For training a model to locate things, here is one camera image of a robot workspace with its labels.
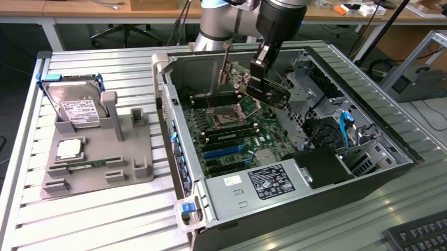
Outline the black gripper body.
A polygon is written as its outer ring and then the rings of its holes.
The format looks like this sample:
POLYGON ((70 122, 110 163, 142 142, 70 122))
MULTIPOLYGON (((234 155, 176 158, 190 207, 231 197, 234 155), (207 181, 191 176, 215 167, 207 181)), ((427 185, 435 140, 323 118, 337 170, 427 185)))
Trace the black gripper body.
POLYGON ((294 38, 307 12, 307 1, 262 1, 257 29, 266 43, 294 38))

